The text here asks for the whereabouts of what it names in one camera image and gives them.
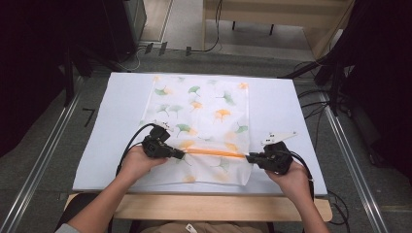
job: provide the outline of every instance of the white cloth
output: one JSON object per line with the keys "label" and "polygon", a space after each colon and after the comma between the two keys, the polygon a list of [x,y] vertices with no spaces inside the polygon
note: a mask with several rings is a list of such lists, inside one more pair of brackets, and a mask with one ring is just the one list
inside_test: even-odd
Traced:
{"label": "white cloth", "polygon": [[189,153],[153,168],[138,185],[247,183],[253,167],[242,156],[249,153],[247,83],[155,76],[141,126],[154,121],[173,129],[167,145]]}

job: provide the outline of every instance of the gray carpet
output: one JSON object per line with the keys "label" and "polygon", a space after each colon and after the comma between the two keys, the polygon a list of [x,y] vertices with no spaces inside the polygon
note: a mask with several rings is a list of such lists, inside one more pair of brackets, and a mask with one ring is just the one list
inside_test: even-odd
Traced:
{"label": "gray carpet", "polygon": [[[141,65],[136,72],[224,74],[273,78],[290,73],[299,63],[293,60],[212,53],[194,53],[191,56],[185,56],[185,53],[181,51],[168,51],[162,56],[158,56],[157,53],[158,50],[154,50],[149,54],[140,54]],[[124,65],[132,66],[133,59]],[[86,79],[77,107],[20,221],[17,232],[53,232],[61,216],[65,196],[71,193],[77,166],[97,117],[96,112],[89,125],[85,127],[90,112],[83,111],[83,108],[98,110],[110,76],[107,68],[98,64],[94,64],[94,67],[95,72],[90,79]],[[307,78],[295,80],[295,86],[297,93],[316,88]],[[320,99],[318,94],[312,94],[303,97],[300,101],[303,105],[320,101]],[[63,102],[64,92],[36,121],[20,145],[0,158],[0,222],[3,222],[15,200],[15,195],[30,173],[31,167],[62,111]],[[312,110],[304,109],[304,114],[307,115]],[[318,118],[319,116],[313,116],[307,119],[313,142],[316,138]],[[355,125],[343,114],[339,115],[339,119],[345,128],[358,162],[361,164],[369,187],[378,204],[384,208],[382,214],[390,231],[407,232],[412,228],[410,221],[412,188],[408,181],[392,168],[378,169],[370,165],[367,151]],[[346,202],[350,212],[351,231],[373,232],[326,115],[321,118],[318,135],[317,156],[326,186]],[[333,221],[342,221],[338,211],[335,208],[332,210]],[[127,220],[117,220],[114,231],[127,232],[129,223],[130,221]],[[347,232],[345,225],[329,224],[328,226],[332,232]],[[300,222],[275,222],[275,228],[283,232],[301,232],[302,226]]]}

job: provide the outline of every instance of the person's left hand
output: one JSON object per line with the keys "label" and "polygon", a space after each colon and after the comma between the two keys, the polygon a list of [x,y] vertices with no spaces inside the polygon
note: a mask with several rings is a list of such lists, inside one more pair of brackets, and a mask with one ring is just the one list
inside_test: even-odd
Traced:
{"label": "person's left hand", "polygon": [[126,179],[130,185],[136,183],[154,166],[163,164],[167,158],[149,158],[142,147],[132,147],[124,158],[118,177]]}

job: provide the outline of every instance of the metal rail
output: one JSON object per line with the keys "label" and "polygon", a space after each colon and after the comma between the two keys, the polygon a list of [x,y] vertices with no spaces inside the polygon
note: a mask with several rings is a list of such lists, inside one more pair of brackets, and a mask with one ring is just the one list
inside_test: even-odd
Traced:
{"label": "metal rail", "polygon": [[3,222],[0,232],[16,232],[17,226],[25,210],[27,209],[28,204],[30,203],[30,200],[33,197],[41,178],[43,177],[46,168],[48,167],[52,154],[64,132],[67,122],[76,108],[84,83],[84,79],[82,77],[78,77],[76,81],[76,87],[78,89],[77,93],[75,94],[72,102],[61,112],[60,117],[58,118],[48,140],[43,146],[36,163],[19,191],[5,221]]}
{"label": "metal rail", "polygon": [[[327,101],[328,97],[325,93],[320,94],[322,101]],[[389,232],[382,218],[381,211],[378,204],[373,197],[372,192],[367,185],[367,182],[362,174],[361,167],[357,162],[355,155],[349,145],[346,135],[340,125],[338,117],[334,116],[332,110],[326,107],[326,115],[330,126],[332,127],[333,133],[335,134],[336,140],[342,150],[343,157],[345,159],[346,165],[348,166],[349,172],[351,173],[352,179],[354,181],[355,187],[358,190],[360,200],[363,203],[363,207],[366,211],[369,221],[371,223],[374,232]]]}

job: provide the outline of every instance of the forearm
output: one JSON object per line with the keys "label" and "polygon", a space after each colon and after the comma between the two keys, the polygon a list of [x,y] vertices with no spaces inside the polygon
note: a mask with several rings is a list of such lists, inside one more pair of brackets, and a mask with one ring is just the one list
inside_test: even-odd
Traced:
{"label": "forearm", "polygon": [[319,214],[318,209],[311,199],[295,203],[297,210],[302,218],[303,227],[306,233],[311,232],[329,232],[324,220]]}
{"label": "forearm", "polygon": [[82,233],[104,232],[131,183],[117,177],[68,224]]}

